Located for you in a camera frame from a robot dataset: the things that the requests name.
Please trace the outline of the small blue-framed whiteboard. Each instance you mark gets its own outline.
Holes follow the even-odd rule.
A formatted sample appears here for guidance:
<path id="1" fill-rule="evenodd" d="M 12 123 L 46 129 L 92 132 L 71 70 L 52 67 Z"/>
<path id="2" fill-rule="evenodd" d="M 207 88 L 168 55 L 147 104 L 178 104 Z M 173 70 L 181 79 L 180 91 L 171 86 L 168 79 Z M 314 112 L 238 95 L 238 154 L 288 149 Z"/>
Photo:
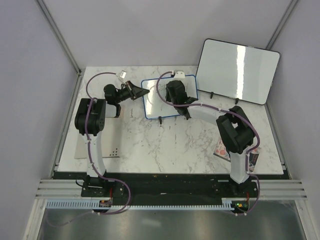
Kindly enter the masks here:
<path id="1" fill-rule="evenodd" d="M 145 117 L 148 120 L 157 119 L 158 117 L 169 118 L 178 116 L 177 110 L 166 103 L 164 103 L 156 90 L 156 83 L 158 78 L 144 79 L 141 81 L 141 87 L 149 90 L 149 93 L 144 95 L 143 105 Z M 181 81 L 185 86 L 185 91 L 188 97 L 198 98 L 197 80 L 194 74 L 187 74 Z"/>

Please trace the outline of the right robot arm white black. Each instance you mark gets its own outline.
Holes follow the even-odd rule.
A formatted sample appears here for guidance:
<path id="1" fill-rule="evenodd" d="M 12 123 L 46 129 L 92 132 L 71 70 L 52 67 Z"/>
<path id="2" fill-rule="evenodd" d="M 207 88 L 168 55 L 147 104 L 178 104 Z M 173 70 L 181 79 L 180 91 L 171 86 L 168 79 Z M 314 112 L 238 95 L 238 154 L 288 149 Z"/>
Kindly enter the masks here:
<path id="1" fill-rule="evenodd" d="M 219 110 L 195 97 L 189 97 L 180 80 L 166 84 L 165 101 L 187 120 L 199 119 L 217 126 L 231 163 L 230 177 L 233 181 L 229 184 L 229 191 L 235 197 L 242 196 L 247 191 L 245 181 L 249 178 L 246 151 L 253 145 L 255 137 L 244 110 L 238 105 Z"/>

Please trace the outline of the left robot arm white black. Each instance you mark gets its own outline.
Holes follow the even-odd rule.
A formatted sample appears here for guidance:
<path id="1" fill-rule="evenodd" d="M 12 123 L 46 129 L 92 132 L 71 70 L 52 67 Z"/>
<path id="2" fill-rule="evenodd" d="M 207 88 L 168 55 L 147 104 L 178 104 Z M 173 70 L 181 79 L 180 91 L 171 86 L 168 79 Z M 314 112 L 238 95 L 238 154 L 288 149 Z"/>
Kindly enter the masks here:
<path id="1" fill-rule="evenodd" d="M 104 99 L 82 98 L 74 120 L 75 128 L 84 139 L 87 156 L 86 174 L 90 178 L 104 177 L 107 172 L 102 156 L 102 131 L 105 128 L 106 113 L 110 118 L 118 118 L 121 113 L 121 102 L 127 99 L 137 100 L 150 91 L 127 81 L 121 88 L 107 84 L 103 92 Z"/>

